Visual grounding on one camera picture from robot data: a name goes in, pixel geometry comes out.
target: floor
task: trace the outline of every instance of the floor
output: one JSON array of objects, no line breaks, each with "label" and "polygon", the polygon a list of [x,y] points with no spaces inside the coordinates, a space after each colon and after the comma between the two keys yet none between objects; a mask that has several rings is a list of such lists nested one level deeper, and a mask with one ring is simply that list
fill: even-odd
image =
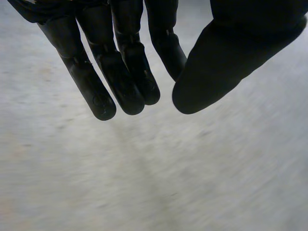
[{"label": "floor", "polygon": [[[186,54],[211,19],[208,0],[180,0]],[[307,231],[308,29],[190,116],[146,15],[141,39],[161,100],[102,122],[39,28],[0,2],[0,230]]]}]

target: gray floor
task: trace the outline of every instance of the gray floor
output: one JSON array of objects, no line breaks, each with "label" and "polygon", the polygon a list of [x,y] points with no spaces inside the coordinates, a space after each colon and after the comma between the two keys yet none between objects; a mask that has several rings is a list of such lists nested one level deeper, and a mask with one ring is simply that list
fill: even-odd
[{"label": "gray floor", "polygon": [[[180,1],[187,54],[212,18],[197,2]],[[307,231],[308,29],[189,116],[142,23],[162,98],[100,122],[38,27],[0,2],[0,231]]]}]

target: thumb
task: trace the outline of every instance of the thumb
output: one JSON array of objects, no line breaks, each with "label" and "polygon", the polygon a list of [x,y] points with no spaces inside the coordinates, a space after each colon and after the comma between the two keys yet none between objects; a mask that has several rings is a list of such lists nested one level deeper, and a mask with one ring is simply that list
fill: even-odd
[{"label": "thumb", "polygon": [[303,18],[288,33],[254,38],[212,21],[202,31],[174,86],[175,107],[184,114],[193,114],[217,102],[295,40],[305,26]]}]

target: black finger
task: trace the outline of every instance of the black finger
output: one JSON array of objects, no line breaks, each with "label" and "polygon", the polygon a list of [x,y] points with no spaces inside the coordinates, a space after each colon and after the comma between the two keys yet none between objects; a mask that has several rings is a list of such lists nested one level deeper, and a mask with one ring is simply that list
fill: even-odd
[{"label": "black finger", "polygon": [[170,76],[177,80],[186,56],[173,27],[177,21],[178,0],[145,0],[151,40]]},{"label": "black finger", "polygon": [[115,103],[85,53],[75,16],[63,16],[38,25],[57,49],[94,115],[99,120],[114,117]]},{"label": "black finger", "polygon": [[184,114],[193,114],[220,100],[297,38],[305,26],[303,18],[292,31],[254,38],[210,23],[175,84],[174,105]]},{"label": "black finger", "polygon": [[143,0],[110,0],[110,4],[114,15],[115,35],[123,60],[145,103],[155,104],[160,98],[160,91],[139,36]]},{"label": "black finger", "polygon": [[136,115],[144,109],[144,99],[116,50],[110,6],[79,4],[77,20],[82,27],[94,58],[123,111]]}]

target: robotic hand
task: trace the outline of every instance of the robotic hand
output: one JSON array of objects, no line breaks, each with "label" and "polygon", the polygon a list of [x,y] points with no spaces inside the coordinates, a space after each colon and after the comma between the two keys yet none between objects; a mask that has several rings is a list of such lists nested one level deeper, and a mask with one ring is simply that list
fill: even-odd
[{"label": "robotic hand", "polygon": [[[27,11],[26,0],[8,1],[28,21],[38,22],[98,119],[112,118],[116,108],[84,52],[75,17],[122,109],[135,115],[144,104],[158,101],[139,38],[142,0],[37,0],[37,14],[33,5]],[[152,43],[176,80],[173,103],[184,114],[215,103],[295,40],[306,27],[308,12],[308,0],[211,0],[214,20],[186,62],[173,33],[178,0],[145,3]],[[112,15],[120,53],[113,42]]]},{"label": "robotic hand", "polygon": [[[116,105],[84,50],[79,22],[94,58],[123,111],[140,113],[158,102],[160,91],[140,41],[143,0],[8,0],[37,23],[56,48],[90,109],[99,120],[116,114]],[[173,32],[178,0],[145,0],[154,48],[174,80],[186,57]],[[114,32],[119,51],[114,43]]]},{"label": "robotic hand", "polygon": [[296,39],[308,0],[211,0],[214,20],[202,31],[173,89],[184,114],[215,103]]}]

